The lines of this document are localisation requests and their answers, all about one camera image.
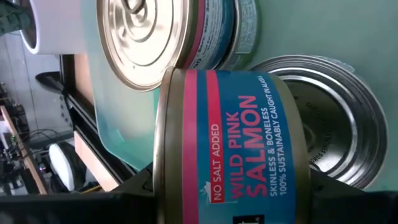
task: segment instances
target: red stripe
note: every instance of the red stripe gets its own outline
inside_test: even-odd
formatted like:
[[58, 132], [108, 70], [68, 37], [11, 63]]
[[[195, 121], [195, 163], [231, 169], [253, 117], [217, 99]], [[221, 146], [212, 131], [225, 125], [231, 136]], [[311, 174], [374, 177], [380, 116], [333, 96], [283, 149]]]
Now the red stripe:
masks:
[[220, 93], [218, 91], [216, 71], [209, 70], [206, 72], [206, 84], [209, 119], [211, 202], [223, 203], [225, 201], [223, 128], [221, 125]]
[[183, 223], [198, 223], [197, 71], [187, 70], [182, 118]]

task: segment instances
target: white object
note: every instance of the white object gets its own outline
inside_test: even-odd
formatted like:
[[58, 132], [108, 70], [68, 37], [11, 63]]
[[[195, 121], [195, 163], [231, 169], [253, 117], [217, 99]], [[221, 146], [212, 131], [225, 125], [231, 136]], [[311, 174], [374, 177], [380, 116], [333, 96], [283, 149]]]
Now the white object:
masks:
[[51, 160], [51, 164], [54, 167], [56, 173], [61, 179], [64, 186], [72, 191], [75, 189], [75, 182], [73, 181], [73, 173], [72, 168], [68, 162], [68, 159], [65, 157], [64, 153], [58, 146], [58, 144], [52, 144], [49, 147], [49, 156]]
[[78, 54], [85, 52], [81, 0], [29, 0], [36, 25], [36, 45], [21, 31], [32, 54]]

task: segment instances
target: can lid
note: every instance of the can lid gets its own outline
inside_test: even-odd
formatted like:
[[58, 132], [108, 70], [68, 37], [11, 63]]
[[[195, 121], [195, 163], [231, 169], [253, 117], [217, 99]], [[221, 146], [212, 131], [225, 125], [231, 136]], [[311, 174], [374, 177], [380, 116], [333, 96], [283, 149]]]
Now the can lid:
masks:
[[181, 54], [189, 0], [97, 0], [99, 34], [118, 78], [138, 91], [157, 88]]

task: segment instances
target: white cup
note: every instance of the white cup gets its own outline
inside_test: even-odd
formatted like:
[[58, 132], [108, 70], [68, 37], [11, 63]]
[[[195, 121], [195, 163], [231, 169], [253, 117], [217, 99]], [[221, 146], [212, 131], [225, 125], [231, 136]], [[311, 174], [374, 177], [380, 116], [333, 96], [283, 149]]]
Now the white cup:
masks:
[[35, 44], [25, 30], [21, 31], [25, 46], [32, 54], [78, 54], [86, 51], [80, 17], [81, 0], [13, 0], [15, 4], [21, 1], [30, 1], [34, 15]]

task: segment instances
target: salmon can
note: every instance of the salmon can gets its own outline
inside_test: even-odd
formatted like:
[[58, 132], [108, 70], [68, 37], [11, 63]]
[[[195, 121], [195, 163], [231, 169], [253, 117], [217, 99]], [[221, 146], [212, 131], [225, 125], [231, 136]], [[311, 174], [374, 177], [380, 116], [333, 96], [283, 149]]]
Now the salmon can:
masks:
[[159, 223], [307, 223], [307, 156], [277, 76], [166, 70], [154, 144]]
[[97, 0], [105, 57], [137, 91], [157, 88], [169, 66], [215, 68], [231, 41], [234, 17], [231, 0]]
[[339, 60], [286, 55], [253, 68], [285, 81], [301, 115], [312, 169], [365, 189], [387, 152], [387, 123], [372, 91]]
[[260, 34], [257, 0], [235, 0], [234, 34], [218, 70], [243, 70], [251, 62]]

